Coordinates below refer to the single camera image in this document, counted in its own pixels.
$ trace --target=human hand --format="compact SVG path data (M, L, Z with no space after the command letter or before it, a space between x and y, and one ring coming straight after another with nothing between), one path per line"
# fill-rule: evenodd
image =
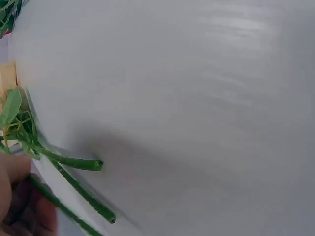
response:
M0 154L0 236L57 236L55 206L28 181L31 160Z

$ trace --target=green plant stem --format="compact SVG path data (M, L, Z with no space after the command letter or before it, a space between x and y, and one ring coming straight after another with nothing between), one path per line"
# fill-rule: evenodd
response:
M46 149L39 147L35 144L29 143L26 141L21 141L21 142L27 145L29 148L36 150L39 153L47 156L48 159L56 161L60 164L73 167L76 169L88 170L88 171L100 171L102 169L103 162L101 160L84 160L84 159L63 157L57 154L53 154L50 151L47 151Z
M92 197L82 186L76 181L61 165L56 161L50 160L54 167L62 174L62 176L71 184L71 186L78 191L78 193L109 223L113 224L116 222L115 214L103 205L99 200Z
M101 233L99 233L90 225L88 225L85 221L79 219L79 217L76 214L74 214L69 208L67 208L54 194L50 192L50 190L45 185L43 185L36 178L34 178L32 174L28 175L28 180L35 185L35 187L40 191L42 195L44 195L49 201L51 201L70 219L78 223L80 227L82 227L82 229L84 229L87 233L89 233L92 236L103 236Z
M7 127L13 127L13 126L16 126L16 125L21 125L21 124L24 124L24 123L28 122L29 120L31 120L31 118L28 118L28 119L26 119L24 121L21 121L21 122L10 124Z

